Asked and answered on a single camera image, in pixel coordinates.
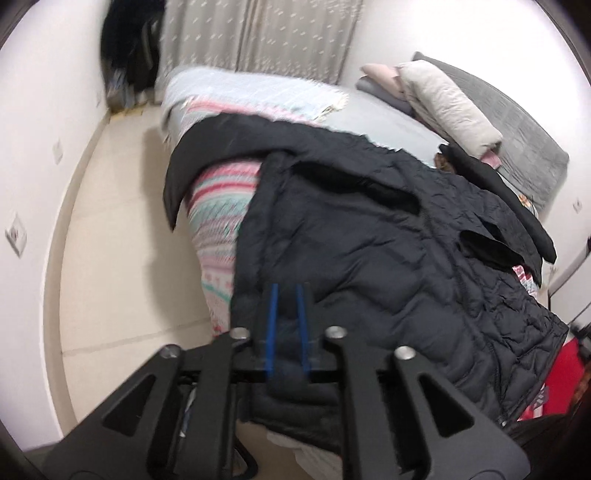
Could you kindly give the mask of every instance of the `white cloth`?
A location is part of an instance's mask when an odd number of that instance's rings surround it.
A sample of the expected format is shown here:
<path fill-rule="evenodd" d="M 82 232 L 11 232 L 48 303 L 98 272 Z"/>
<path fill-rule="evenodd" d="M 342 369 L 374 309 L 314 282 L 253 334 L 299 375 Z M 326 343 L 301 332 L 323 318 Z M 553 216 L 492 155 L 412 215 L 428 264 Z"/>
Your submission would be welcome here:
<path fill-rule="evenodd" d="M 314 80 L 230 72 L 213 67 L 179 67 L 170 73 L 162 102 L 162 128 L 166 131 L 170 110 L 195 97 L 233 105 L 277 107 L 318 119 L 345 106 L 347 94 Z"/>
<path fill-rule="evenodd" d="M 278 433 L 267 432 L 267 440 L 293 450 L 297 464 L 314 480 L 342 480 L 343 462 L 338 455 Z"/>
<path fill-rule="evenodd" d="M 435 65 L 416 60 L 398 66 L 404 95 L 439 135 L 454 139 L 468 155 L 482 158 L 503 136 L 464 92 Z"/>

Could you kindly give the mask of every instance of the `pink folded cloth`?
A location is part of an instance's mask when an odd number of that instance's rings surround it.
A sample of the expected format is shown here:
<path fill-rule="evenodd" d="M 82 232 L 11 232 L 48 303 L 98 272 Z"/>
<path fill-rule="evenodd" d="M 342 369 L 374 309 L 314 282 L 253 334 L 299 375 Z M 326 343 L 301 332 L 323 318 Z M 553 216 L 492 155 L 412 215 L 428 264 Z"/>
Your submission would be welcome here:
<path fill-rule="evenodd" d="M 487 150 L 486 153 L 480 159 L 481 162 L 490 165 L 495 170 L 501 166 L 501 159 L 492 150 Z"/>
<path fill-rule="evenodd" d="M 378 82 L 382 88 L 399 100 L 406 100 L 402 80 L 396 67 L 388 67 L 380 63 L 368 63 L 361 70 L 372 80 Z"/>

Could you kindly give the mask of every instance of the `black cloth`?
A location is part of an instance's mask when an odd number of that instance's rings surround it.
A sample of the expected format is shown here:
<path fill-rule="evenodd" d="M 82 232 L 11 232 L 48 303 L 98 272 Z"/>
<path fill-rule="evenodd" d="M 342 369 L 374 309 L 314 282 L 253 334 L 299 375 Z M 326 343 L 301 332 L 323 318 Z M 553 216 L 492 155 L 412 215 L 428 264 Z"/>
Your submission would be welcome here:
<path fill-rule="evenodd" d="M 589 478 L 591 389 L 566 414 L 520 421 L 505 433 L 530 461 L 531 473 L 525 480 Z"/>
<path fill-rule="evenodd" d="M 161 16 L 146 22 L 141 31 L 140 42 L 127 63 L 127 83 L 133 85 L 136 92 L 152 88 L 156 83 L 160 64 L 160 29 L 152 31 L 152 22 L 160 22 L 159 17 Z"/>
<path fill-rule="evenodd" d="M 556 262 L 554 242 L 544 230 L 540 221 L 521 204 L 517 195 L 505 185 L 505 182 L 501 180 L 499 174 L 490 165 L 471 157 L 456 144 L 439 145 L 439 150 L 441 150 L 448 162 L 453 165 L 458 175 L 461 175 L 477 187 L 499 196 L 523 224 L 534 241 L 540 256 L 547 262 Z M 541 268 L 541 264 L 539 266 L 535 265 L 532 272 L 538 285 L 541 285 Z"/>
<path fill-rule="evenodd" d="M 410 345 L 487 416 L 518 418 L 567 328 L 511 269 L 533 270 L 540 256 L 506 203 L 365 137 L 221 114 L 191 127 L 171 156 L 170 225 L 200 172 L 247 157 L 262 166 L 236 246 L 233 326 L 254 321 L 266 283 L 309 282 L 321 328 Z M 281 302 L 277 322 L 275 374 L 255 389 L 252 419 L 336 450 L 337 392 L 303 381 L 297 319 Z"/>
<path fill-rule="evenodd" d="M 125 69 L 136 48 L 141 46 L 144 25 L 162 12 L 164 0 L 113 0 L 103 23 L 101 57 L 113 69 Z"/>

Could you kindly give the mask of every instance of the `curtain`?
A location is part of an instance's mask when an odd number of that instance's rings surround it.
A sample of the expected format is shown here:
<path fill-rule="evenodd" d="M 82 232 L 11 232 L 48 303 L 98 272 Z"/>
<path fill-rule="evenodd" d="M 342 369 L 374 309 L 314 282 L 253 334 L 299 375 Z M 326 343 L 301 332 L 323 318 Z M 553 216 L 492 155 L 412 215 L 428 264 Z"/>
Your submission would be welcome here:
<path fill-rule="evenodd" d="M 337 83 L 363 0 L 254 0 L 238 70 Z"/>
<path fill-rule="evenodd" d="M 337 83 L 363 0 L 167 0 L 157 96 L 179 65 Z"/>
<path fill-rule="evenodd" d="M 252 0 L 167 0 L 156 90 L 179 65 L 236 70 Z"/>

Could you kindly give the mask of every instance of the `baseboard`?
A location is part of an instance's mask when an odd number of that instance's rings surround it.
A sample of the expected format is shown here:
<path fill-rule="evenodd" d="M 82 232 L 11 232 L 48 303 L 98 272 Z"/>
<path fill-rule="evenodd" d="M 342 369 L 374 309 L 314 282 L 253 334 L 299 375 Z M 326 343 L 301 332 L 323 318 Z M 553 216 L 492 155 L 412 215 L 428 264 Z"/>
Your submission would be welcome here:
<path fill-rule="evenodd" d="M 66 383 L 66 372 L 61 352 L 60 335 L 60 285 L 61 265 L 66 247 L 66 236 L 74 202 L 80 189 L 82 177 L 88 166 L 88 162 L 99 141 L 105 125 L 109 122 L 109 114 L 100 121 L 92 138 L 88 142 L 82 157 L 72 175 L 70 185 L 66 190 L 64 201 L 61 204 L 60 213 L 57 217 L 55 231 L 51 239 L 51 247 L 47 260 L 47 271 L 45 277 L 45 289 L 43 295 L 43 339 L 45 344 L 45 363 L 47 379 L 51 398 L 57 414 L 57 420 L 64 435 L 68 434 L 77 424 L 72 399 Z"/>

